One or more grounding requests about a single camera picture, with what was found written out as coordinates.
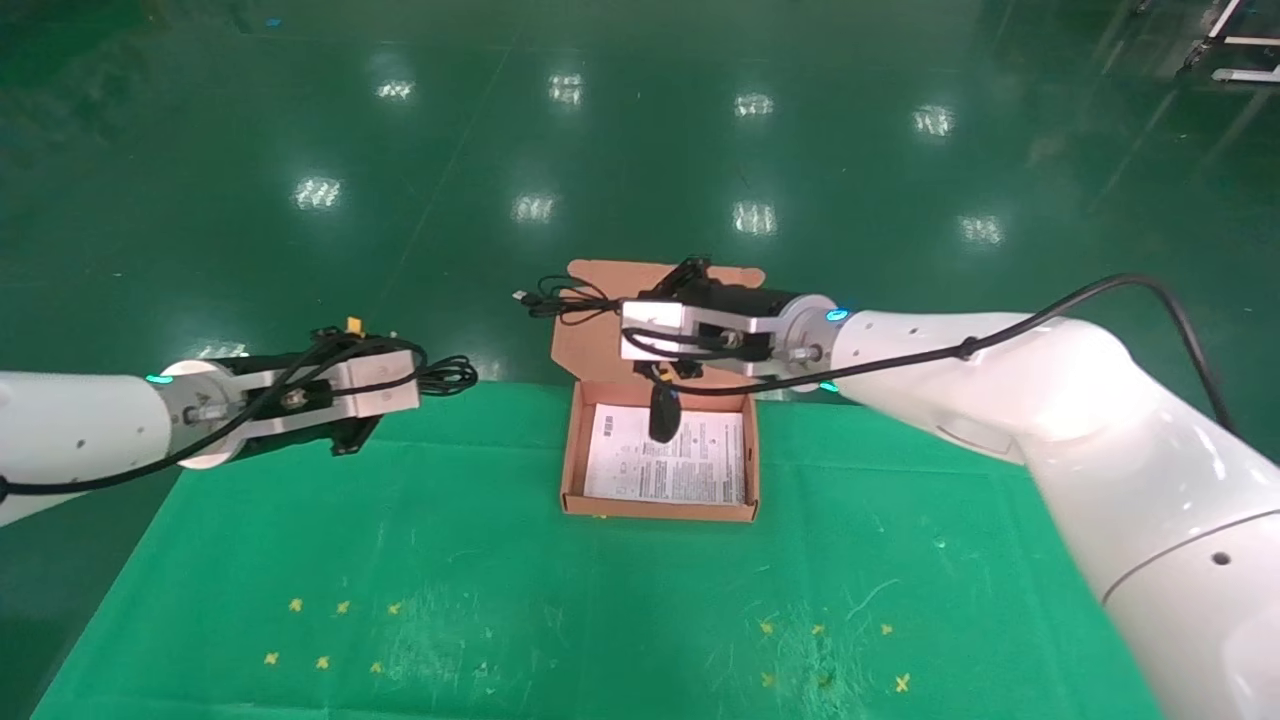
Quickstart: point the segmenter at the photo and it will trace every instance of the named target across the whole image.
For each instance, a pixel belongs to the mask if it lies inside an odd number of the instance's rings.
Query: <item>paper sheet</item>
[[[742,414],[681,415],[680,432],[649,439],[649,409],[596,405],[586,456],[588,497],[742,505]]]

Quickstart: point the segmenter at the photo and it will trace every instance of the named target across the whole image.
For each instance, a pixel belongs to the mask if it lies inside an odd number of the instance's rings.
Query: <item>black cable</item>
[[[686,395],[703,395],[703,396],[731,396],[731,395],[748,395],[754,392],[765,392],[771,389],[782,389],[788,387],[796,387],[801,384],[818,383],[826,380],[833,380],[837,378],[849,378],[852,375],[861,375],[867,373],[876,373],[879,370],[890,370],[893,368],[905,368],[908,365],[919,365],[922,363],[933,363],[937,360],[960,359],[965,360],[970,357],[974,352],[979,350],[986,350],[993,347],[1002,342],[1007,342],[1030,329],[1038,328],[1075,307],[1076,305],[1102,293],[1108,290],[1115,290],[1117,287],[1124,287],[1126,284],[1137,284],[1146,287],[1160,297],[1161,304],[1169,313],[1170,318],[1178,328],[1178,334],[1181,337],[1183,347],[1185,347],[1187,354],[1190,356],[1192,365],[1196,368],[1196,374],[1199,375],[1201,384],[1204,387],[1204,395],[1208,396],[1208,402],[1213,409],[1213,415],[1217,418],[1217,424],[1222,425],[1224,429],[1235,434],[1235,423],[1231,421],[1231,415],[1226,409],[1226,402],[1222,400],[1222,393],[1219,391],[1217,382],[1213,378],[1213,373],[1210,370],[1208,360],[1204,357],[1204,350],[1201,347],[1199,340],[1196,337],[1196,331],[1192,327],[1190,319],[1187,316],[1187,311],[1178,302],[1169,290],[1166,290],[1157,281],[1148,278],[1146,275],[1137,274],[1119,274],[1102,278],[1094,283],[1087,284],[1075,292],[1071,292],[1066,297],[1062,297],[1057,302],[1053,302],[1048,307],[1036,313],[1034,315],[1014,323],[1005,329],[996,331],[989,336],[980,338],[968,338],[959,345],[952,345],[950,347],[940,347],[937,350],[929,350],[924,352],[914,352],[910,355],[900,355],[897,357],[886,357],[883,360],[874,360],[870,363],[861,363],[859,365],[849,365],[845,368],[837,368],[833,370],[824,370],[822,373],[810,373],[808,375],[800,375],[796,378],[786,378],[780,380],[767,380],[763,383],[735,386],[735,387],[694,387],[694,386],[681,386],[663,380],[658,377],[654,368],[649,368],[648,375],[654,384],[673,389],[676,392],[682,392]]]
[[[558,318],[566,325],[581,325],[605,313],[617,315],[622,309],[622,300],[613,300],[595,283],[573,275],[544,275],[536,291],[520,291],[512,297],[529,309],[530,318]],[[564,319],[576,313],[590,314],[577,320]]]
[[[644,350],[650,355],[658,357],[667,357],[668,360],[694,360],[694,361],[707,361],[707,360],[741,360],[744,348],[741,347],[723,347],[724,338],[714,337],[696,337],[686,334],[672,334],[662,333],[657,331],[649,331],[644,328],[622,328],[622,337],[627,338],[627,342]],[[648,342],[640,342],[637,337],[652,337],[657,340],[666,340],[669,342],[680,342],[685,345],[710,345],[707,341],[717,341],[719,348],[708,348],[703,352],[685,352],[681,350],[664,350],[655,345],[649,345]]]
[[[332,397],[347,396],[347,395],[361,395],[366,392],[378,392],[381,389],[389,389],[393,387],[399,387],[404,383],[417,380],[419,392],[421,395],[429,396],[451,396],[457,395],[472,386],[479,380],[479,374],[471,365],[471,361],[465,355],[453,355],[443,360],[438,360],[430,365],[422,365],[421,363],[426,359],[426,352],[422,351],[420,346],[401,338],[365,338],[360,340],[352,346],[334,354],[333,356],[319,363],[311,370],[307,370],[298,379],[291,379],[294,373],[301,370],[307,365],[316,355],[328,351],[335,343],[343,340],[351,340],[352,336],[335,334],[321,338],[308,350],[298,355],[288,368],[280,372],[279,377],[268,386],[257,397],[255,397],[248,405],[244,406],[236,416],[227,421],[223,427],[218,428],[212,433],[205,436],[204,438],[188,445],[187,447],[166,455],[159,460],[142,465],[141,468],[134,468],[132,470],[125,470],[123,473],[116,473],[114,475],[108,475],[104,478],[96,478],[92,480],[74,482],[74,483],[0,483],[0,500],[6,495],[65,495],[65,493],[81,493],[104,489],[109,487],[115,487],[131,480],[136,480],[151,473],[172,468],[178,462],[187,460],[201,451],[211,447],[212,445],[220,442],[227,436],[236,432],[237,428],[255,419],[257,414],[273,402],[278,402],[288,392],[303,387],[312,382],[315,378],[332,369],[333,366],[349,360],[356,354],[367,354],[371,350],[408,350],[417,355],[420,359],[415,365],[413,372],[403,378],[397,378],[394,380],[388,380],[384,383],[375,383],[370,386],[357,387],[357,388],[344,388],[330,393]]]

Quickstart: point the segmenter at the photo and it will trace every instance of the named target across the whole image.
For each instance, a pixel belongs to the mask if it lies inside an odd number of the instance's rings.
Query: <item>robotic arm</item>
[[[1111,333],[1044,314],[851,313],[721,286],[699,263],[621,302],[622,355],[659,391],[812,389],[826,373],[850,400],[1025,465],[1169,717],[1280,717],[1280,470]],[[653,372],[663,360],[782,380],[681,387]]]
[[[0,373],[0,525],[172,465],[329,439],[358,452],[388,413],[476,382],[398,338],[326,328],[300,354],[183,360],[146,379]]]

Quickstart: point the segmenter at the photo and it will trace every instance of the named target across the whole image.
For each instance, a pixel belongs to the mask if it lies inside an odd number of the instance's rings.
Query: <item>green floor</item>
[[[1206,79],[1266,58],[1171,78],[1206,5],[18,0],[0,366],[146,373],[356,314],[563,384],[509,292],[573,258],[709,252],[904,311],[1140,270],[1275,456],[1280,101]],[[1153,301],[1084,314],[1203,407]],[[0,532],[0,716],[33,705],[170,484]]]

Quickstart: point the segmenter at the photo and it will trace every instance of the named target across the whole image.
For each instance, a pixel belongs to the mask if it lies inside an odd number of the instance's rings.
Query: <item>table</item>
[[[36,717],[1158,717],[1020,468],[762,402],[756,523],[567,516],[568,400],[186,474]]]

